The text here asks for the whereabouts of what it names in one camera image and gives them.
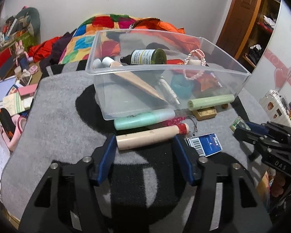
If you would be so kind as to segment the person right hand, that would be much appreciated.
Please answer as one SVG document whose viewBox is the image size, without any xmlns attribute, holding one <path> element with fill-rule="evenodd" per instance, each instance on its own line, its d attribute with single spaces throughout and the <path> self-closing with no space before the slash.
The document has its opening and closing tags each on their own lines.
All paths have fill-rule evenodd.
<svg viewBox="0 0 291 233">
<path fill-rule="evenodd" d="M 284 186 L 285 186 L 285 178 L 284 176 L 276 172 L 276 176 L 274 177 L 272 186 L 270 187 L 270 194 L 273 197 L 278 197 L 284 192 Z"/>
</svg>

